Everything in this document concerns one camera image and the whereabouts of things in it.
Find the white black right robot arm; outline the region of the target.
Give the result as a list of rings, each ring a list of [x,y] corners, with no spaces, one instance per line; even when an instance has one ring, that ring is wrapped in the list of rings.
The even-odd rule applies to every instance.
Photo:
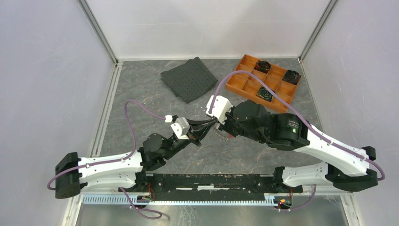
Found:
[[[217,118],[220,130],[234,137],[246,137],[270,148],[319,159],[308,166],[277,167],[271,180],[277,192],[309,184],[359,192],[378,184],[377,172],[369,165],[369,161],[375,160],[373,147],[355,148],[333,138],[326,143],[320,130],[294,114],[272,114],[251,100],[233,106],[222,96],[209,101],[207,114]]]

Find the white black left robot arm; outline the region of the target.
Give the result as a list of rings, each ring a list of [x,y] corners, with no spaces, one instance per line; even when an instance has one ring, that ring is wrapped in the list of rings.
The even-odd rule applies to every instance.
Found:
[[[215,125],[213,119],[195,121],[176,118],[170,125],[173,134],[166,138],[150,134],[143,146],[135,151],[100,157],[80,158],[77,152],[68,153],[55,167],[51,180],[57,199],[71,198],[82,191],[121,190],[133,188],[137,192],[148,186],[147,171],[154,171],[189,144],[201,146],[201,140]]]

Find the large metal keyring red grip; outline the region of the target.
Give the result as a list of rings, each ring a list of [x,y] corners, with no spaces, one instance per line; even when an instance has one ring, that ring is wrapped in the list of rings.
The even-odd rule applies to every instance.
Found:
[[[230,138],[234,138],[233,135],[223,130],[221,127],[214,127],[214,132],[218,135],[221,139],[228,140]]]

